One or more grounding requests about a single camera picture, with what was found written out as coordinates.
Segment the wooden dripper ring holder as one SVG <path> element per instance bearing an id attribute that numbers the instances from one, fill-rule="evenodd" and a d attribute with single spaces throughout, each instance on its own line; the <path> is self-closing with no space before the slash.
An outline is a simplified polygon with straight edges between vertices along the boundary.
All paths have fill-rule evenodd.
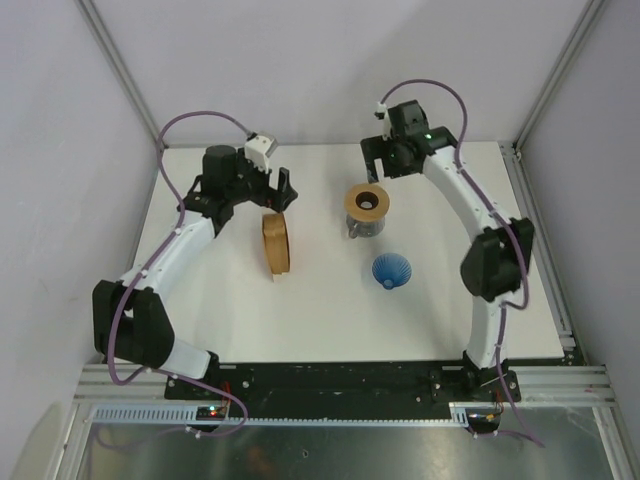
<path id="1" fill-rule="evenodd" d="M 357 222 L 373 223 L 382 220 L 390 208 L 387 192 L 377 184 L 352 186 L 344 197 L 346 213 Z"/>

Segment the blue glass dripper cone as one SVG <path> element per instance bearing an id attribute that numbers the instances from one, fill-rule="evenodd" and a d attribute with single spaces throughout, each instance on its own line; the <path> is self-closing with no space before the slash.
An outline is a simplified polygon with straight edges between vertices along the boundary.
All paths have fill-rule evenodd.
<path id="1" fill-rule="evenodd" d="M 412 277 L 410 262 L 397 253 L 379 255 L 372 263 L 371 272 L 385 290 L 404 286 Z"/>

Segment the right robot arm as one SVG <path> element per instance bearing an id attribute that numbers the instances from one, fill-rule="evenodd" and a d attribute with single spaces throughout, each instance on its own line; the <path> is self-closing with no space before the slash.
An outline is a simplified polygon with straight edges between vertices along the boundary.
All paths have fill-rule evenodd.
<path id="1" fill-rule="evenodd" d="M 446 127 L 431 127 L 416 100 L 393 107 L 380 102 L 375 116 L 382 134 L 360 146 L 370 182 L 421 174 L 444 196 L 469 237 L 460 276 L 472 297 L 472 326 L 456 375 L 473 401 L 506 389 L 508 361 L 503 352 L 507 311 L 524 310 L 535 228 L 528 218 L 508 218 L 484 192 L 462 158 L 463 138 Z"/>

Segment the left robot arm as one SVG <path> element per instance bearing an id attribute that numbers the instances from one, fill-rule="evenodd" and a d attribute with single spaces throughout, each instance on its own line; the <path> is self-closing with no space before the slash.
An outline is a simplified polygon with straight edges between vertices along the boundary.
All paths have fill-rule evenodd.
<path id="1" fill-rule="evenodd" d="M 251 202 L 277 213 L 297 199 L 289 171 L 280 168 L 270 185 L 274 138 L 258 133 L 243 147 L 214 145 L 202 158 L 202 172 L 178 203 L 169 237 L 144 263 L 117 281 L 100 281 L 92 292 L 96 350 L 110 359 L 186 377 L 197 398 L 214 397 L 221 387 L 218 358 L 177 339 L 164 302 L 185 269 L 220 234 L 235 206 Z"/>

